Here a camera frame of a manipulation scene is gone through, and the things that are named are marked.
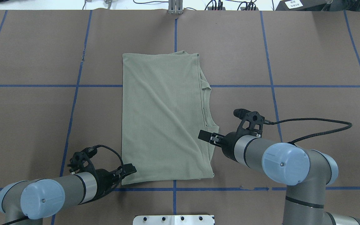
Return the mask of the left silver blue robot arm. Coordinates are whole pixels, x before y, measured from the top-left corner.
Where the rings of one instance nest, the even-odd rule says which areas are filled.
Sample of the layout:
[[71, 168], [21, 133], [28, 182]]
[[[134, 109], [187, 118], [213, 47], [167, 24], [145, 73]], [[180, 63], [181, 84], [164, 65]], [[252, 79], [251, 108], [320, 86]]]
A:
[[104, 198], [122, 181], [136, 172], [132, 164], [108, 172], [79, 172], [53, 178], [19, 181], [0, 191], [0, 212], [6, 225], [41, 225], [44, 218], [73, 206]]

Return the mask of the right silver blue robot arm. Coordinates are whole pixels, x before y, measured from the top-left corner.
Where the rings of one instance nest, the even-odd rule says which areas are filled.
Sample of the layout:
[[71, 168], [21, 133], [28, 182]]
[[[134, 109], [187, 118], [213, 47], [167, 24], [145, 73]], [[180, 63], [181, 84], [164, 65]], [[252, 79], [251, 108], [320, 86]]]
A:
[[198, 138], [220, 147], [227, 158], [286, 185], [283, 225], [360, 225], [360, 218], [324, 210], [326, 185], [333, 184], [339, 172], [331, 156], [264, 139], [256, 129], [225, 136], [201, 130]]

